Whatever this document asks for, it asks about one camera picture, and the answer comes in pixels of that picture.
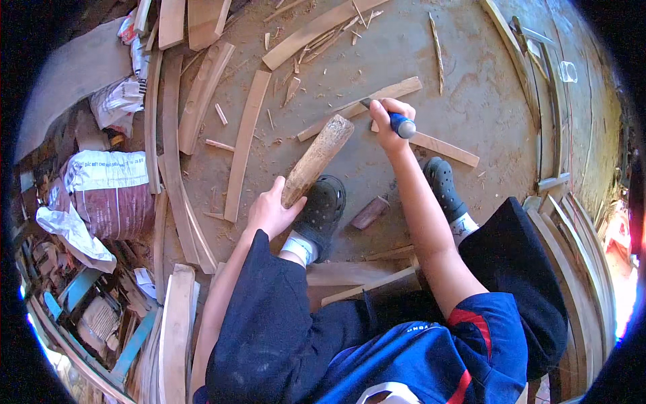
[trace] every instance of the foot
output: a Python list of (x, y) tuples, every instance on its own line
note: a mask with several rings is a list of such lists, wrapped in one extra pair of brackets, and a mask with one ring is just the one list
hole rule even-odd
[(433, 194), (442, 207), (442, 212), (449, 223), (455, 222), (466, 213), (467, 207), (457, 194), (453, 185), (451, 165), (439, 157), (433, 157), (425, 165), (424, 176), (431, 186)]
[(307, 204), (292, 228), (316, 244), (318, 259), (314, 262), (323, 262), (329, 257), (332, 235), (346, 207), (346, 189), (338, 178), (322, 175), (306, 196)]

